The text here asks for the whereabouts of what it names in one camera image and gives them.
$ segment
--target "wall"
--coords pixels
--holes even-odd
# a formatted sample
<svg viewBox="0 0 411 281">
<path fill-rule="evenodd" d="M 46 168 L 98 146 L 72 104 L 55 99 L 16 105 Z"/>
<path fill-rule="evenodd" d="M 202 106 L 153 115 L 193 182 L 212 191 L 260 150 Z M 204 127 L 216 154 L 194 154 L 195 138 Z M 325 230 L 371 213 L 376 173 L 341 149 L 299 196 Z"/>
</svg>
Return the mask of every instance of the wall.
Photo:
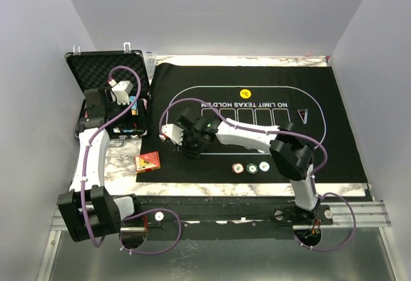
<svg viewBox="0 0 411 281">
<path fill-rule="evenodd" d="M 72 0 L 99 50 L 328 55 L 362 0 Z"/>
<path fill-rule="evenodd" d="M 94 46 L 70 0 L 0 1 L 0 280 L 35 280 L 78 151 L 82 93 L 64 53 Z"/>
<path fill-rule="evenodd" d="M 363 0 L 331 63 L 373 194 L 411 276 L 411 0 Z"/>
</svg>

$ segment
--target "gray floor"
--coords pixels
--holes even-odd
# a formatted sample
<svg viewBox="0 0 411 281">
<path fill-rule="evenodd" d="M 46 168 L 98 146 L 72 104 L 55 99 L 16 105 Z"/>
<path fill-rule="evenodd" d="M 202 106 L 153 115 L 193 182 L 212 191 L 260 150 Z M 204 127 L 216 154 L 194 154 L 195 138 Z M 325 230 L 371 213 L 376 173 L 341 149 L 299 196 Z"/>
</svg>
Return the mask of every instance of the gray floor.
<svg viewBox="0 0 411 281">
<path fill-rule="evenodd" d="M 335 246 L 350 229 L 323 230 L 322 247 Z M 147 250 L 170 242 L 147 242 Z M 100 249 L 90 241 L 74 243 L 62 233 L 51 280 L 394 280 L 377 228 L 360 228 L 352 243 L 319 253 L 295 241 L 275 239 L 181 241 L 168 253 L 144 256 L 119 250 L 118 237 Z"/>
</svg>

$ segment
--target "red and yellow box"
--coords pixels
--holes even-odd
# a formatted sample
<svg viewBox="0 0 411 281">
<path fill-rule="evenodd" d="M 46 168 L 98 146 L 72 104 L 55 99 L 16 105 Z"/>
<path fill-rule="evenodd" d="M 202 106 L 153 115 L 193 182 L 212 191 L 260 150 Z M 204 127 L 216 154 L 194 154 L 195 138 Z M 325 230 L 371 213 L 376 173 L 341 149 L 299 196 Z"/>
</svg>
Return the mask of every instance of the red and yellow box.
<svg viewBox="0 0 411 281">
<path fill-rule="evenodd" d="M 158 151 L 151 153 L 138 155 L 134 157 L 136 159 L 137 173 L 143 173 L 160 169 L 160 157 Z"/>
</svg>

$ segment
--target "red poker chip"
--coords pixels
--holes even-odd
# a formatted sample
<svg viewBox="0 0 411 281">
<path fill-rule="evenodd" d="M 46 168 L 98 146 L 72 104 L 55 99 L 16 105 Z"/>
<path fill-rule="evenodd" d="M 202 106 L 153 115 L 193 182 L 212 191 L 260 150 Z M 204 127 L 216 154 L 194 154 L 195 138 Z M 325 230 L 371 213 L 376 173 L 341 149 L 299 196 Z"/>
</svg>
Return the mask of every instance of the red poker chip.
<svg viewBox="0 0 411 281">
<path fill-rule="evenodd" d="M 244 172 L 244 166 L 242 164 L 233 164 L 232 165 L 232 171 L 236 174 L 241 174 Z"/>
</svg>

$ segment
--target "yellow disc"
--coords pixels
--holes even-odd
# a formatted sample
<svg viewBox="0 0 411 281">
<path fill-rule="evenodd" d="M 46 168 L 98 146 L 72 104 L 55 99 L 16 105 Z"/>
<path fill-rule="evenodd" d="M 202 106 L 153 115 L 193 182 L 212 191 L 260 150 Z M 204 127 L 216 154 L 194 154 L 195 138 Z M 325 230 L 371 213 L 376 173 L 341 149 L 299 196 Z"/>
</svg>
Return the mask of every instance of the yellow disc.
<svg viewBox="0 0 411 281">
<path fill-rule="evenodd" d="M 241 98 L 248 99 L 251 97 L 251 91 L 247 89 L 243 89 L 240 91 Z"/>
</svg>

